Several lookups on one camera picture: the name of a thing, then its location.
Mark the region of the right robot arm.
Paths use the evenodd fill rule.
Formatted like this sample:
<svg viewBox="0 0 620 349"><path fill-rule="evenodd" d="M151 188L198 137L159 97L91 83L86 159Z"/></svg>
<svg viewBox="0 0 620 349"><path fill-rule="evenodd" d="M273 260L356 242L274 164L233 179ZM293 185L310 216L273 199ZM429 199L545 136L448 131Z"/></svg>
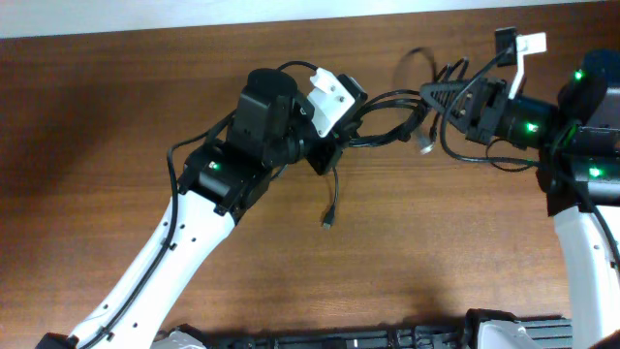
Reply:
<svg viewBox="0 0 620 349"><path fill-rule="evenodd" d="M556 104L524 96L492 79L494 67L523 65L523 53L504 48L470 79L433 81L420 95L442 117L445 153L463 162L534 168L546 195L569 272L573 346L619 345L619 53L595 49L561 88ZM446 128L470 142L504 141L536 149L539 157L467 156L452 150Z"/></svg>

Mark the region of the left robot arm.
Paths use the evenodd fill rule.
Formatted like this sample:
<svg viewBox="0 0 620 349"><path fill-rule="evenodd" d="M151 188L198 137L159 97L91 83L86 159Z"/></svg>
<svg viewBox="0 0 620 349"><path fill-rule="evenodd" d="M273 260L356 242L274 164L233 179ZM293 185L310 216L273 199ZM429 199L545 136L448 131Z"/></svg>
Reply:
<svg viewBox="0 0 620 349"><path fill-rule="evenodd" d="M304 94L282 69L257 69L235 110L198 136L170 173L171 197L153 235L121 279L68 335L41 348L148 348L206 257L267 191L279 167L307 160L331 170L355 113L367 100L351 77L317 68Z"/></svg>

